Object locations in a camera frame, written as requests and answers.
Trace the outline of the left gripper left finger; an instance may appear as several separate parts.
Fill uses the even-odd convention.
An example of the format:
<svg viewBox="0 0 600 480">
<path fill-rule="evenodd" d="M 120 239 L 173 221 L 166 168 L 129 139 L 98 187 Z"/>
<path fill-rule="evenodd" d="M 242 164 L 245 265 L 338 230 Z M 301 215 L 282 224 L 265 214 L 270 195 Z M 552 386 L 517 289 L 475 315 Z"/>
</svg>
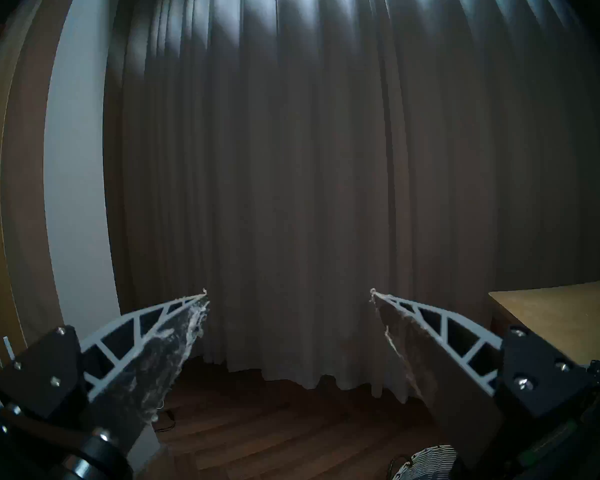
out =
<svg viewBox="0 0 600 480">
<path fill-rule="evenodd" d="M 124 453 L 151 425 L 210 310 L 207 291 L 117 317 L 79 341 L 51 329 L 0 371 L 0 400 L 64 430 L 101 428 Z"/>
</svg>

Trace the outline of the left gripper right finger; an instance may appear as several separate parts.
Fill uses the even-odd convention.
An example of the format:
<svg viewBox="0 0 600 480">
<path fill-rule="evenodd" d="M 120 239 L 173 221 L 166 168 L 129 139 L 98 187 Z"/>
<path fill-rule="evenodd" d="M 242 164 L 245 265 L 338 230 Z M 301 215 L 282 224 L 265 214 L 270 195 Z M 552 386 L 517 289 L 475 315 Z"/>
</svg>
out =
<svg viewBox="0 0 600 480">
<path fill-rule="evenodd" d="M 593 402 L 593 375 L 524 325 L 500 337 L 459 313 L 370 295 L 460 468 L 531 468 L 569 439 Z"/>
</svg>

